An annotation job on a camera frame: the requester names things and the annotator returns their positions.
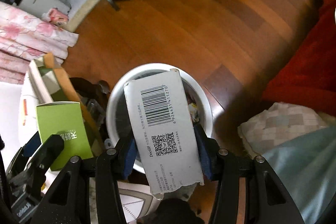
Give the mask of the white air purifier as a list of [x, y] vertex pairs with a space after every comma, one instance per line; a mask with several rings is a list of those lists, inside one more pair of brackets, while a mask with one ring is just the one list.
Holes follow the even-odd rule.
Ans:
[[57, 9], [67, 15], [71, 10], [71, 5], [66, 0], [21, 0], [18, 8], [41, 18], [50, 9]]

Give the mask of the checkered beige pillow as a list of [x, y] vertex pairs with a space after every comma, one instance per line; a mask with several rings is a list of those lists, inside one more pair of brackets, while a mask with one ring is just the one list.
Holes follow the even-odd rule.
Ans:
[[238, 127], [238, 135], [254, 158], [277, 145], [335, 125], [335, 116], [289, 103], [274, 103]]

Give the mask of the green white medicine box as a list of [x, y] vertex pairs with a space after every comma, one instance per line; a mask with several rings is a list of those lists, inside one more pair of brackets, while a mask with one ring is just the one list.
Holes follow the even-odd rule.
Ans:
[[93, 157], [79, 102], [45, 103], [38, 105], [36, 111], [41, 141], [44, 143], [51, 135], [59, 135], [64, 141], [63, 151], [50, 167], [52, 171], [61, 170], [73, 156]]

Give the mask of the white patterned tablecloth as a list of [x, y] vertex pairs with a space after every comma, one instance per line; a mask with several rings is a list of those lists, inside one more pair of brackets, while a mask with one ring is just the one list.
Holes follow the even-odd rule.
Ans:
[[149, 187], [126, 182], [137, 147], [132, 134], [105, 149], [80, 101], [88, 81], [70, 79], [53, 54], [30, 61], [23, 90], [28, 142], [1, 166], [1, 223], [128, 223], [154, 212]]

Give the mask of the white trash bin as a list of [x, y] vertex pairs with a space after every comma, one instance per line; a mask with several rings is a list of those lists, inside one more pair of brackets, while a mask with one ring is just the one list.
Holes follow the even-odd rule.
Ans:
[[[109, 97], [106, 112], [106, 126], [112, 145], [117, 144], [120, 137], [126, 136], [131, 130], [131, 123], [128, 116], [126, 100], [123, 86], [130, 80], [148, 77], [165, 71], [170, 71], [175, 67], [162, 64], [151, 63], [136, 67], [126, 73], [114, 86]], [[213, 115], [210, 103], [201, 86], [188, 73], [179, 69], [185, 93], [195, 102], [198, 108], [198, 117], [207, 136], [211, 136], [213, 131]]]

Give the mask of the white barcode carton box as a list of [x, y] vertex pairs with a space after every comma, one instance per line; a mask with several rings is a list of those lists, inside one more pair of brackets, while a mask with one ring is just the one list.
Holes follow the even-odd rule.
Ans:
[[197, 140], [177, 69], [123, 87], [131, 129], [152, 195], [203, 184]]

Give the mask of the pink floral curtain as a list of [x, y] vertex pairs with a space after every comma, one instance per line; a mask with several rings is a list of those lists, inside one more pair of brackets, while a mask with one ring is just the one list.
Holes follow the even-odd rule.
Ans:
[[52, 53], [59, 64], [79, 35], [1, 2], [1, 81], [22, 84], [31, 60]]

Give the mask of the light blue bedding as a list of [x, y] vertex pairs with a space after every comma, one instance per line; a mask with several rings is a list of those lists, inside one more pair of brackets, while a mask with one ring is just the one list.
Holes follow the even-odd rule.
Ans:
[[305, 223], [316, 223], [335, 195], [335, 127], [277, 145], [262, 155], [296, 204]]

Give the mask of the red blanket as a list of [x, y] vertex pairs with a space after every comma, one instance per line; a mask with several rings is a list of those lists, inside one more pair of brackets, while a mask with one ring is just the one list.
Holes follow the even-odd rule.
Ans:
[[335, 116], [335, 0], [323, 0], [318, 22], [268, 83], [261, 100], [301, 105]]

